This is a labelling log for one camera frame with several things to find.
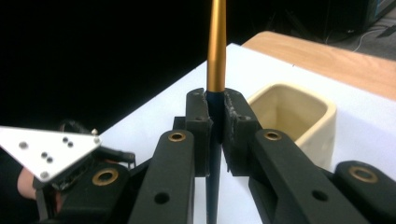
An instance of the wooden surface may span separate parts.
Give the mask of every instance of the wooden surface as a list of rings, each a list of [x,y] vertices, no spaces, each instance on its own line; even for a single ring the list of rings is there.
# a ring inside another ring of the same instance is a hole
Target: wooden surface
[[[273,32],[253,36],[243,47],[396,100],[396,61]]]

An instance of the wire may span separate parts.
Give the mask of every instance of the wire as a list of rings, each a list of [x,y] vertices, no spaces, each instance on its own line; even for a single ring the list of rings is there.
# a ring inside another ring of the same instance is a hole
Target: wire
[[[378,31],[385,31],[385,30],[387,30],[387,29],[378,29],[378,30],[373,30],[373,31],[366,32],[366,33],[365,33],[364,35],[362,35],[361,38],[359,39],[359,45],[353,50],[353,52],[358,51],[358,49],[361,47],[362,40],[363,40],[363,38],[364,38],[365,36],[367,36],[367,35],[369,35],[369,34],[371,34],[371,33],[375,33],[375,32],[378,32]]]

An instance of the dark blue shaft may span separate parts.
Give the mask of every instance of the dark blue shaft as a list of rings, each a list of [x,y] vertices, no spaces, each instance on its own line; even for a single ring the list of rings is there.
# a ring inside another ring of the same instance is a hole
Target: dark blue shaft
[[[206,178],[206,215],[208,224],[215,224],[218,218],[219,177],[221,164],[221,143],[224,116],[224,92],[206,92],[209,116],[213,120],[209,146],[209,173]]]

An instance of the black object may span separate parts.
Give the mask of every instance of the black object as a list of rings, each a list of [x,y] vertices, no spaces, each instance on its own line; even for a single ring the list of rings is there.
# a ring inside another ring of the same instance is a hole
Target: black object
[[[99,163],[65,193],[60,212],[39,223],[192,223],[194,177],[207,166],[205,156],[195,156],[207,152],[211,128],[203,91],[188,99],[200,103],[187,103],[186,117],[175,117],[175,129],[161,136],[150,160],[129,172]],[[395,223],[396,183],[388,176],[359,161],[340,163],[334,174],[318,168],[286,134],[262,129],[238,91],[226,89],[224,108],[225,159],[233,175],[249,176],[263,222]]]

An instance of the white tabletop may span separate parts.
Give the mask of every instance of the white tabletop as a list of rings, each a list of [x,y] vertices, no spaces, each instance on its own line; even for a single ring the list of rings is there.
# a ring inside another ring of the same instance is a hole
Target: white tabletop
[[[332,168],[340,161],[364,161],[396,179],[396,102],[306,71],[290,63],[231,44],[227,47],[226,87],[246,98],[267,84],[288,81],[317,92],[337,105]],[[186,94],[205,88],[206,63],[101,134],[103,146],[132,151],[137,164],[151,158],[162,133],[185,116]],[[194,223],[205,223],[205,179],[195,178]],[[226,172],[222,159],[218,223],[262,223],[246,177]]]

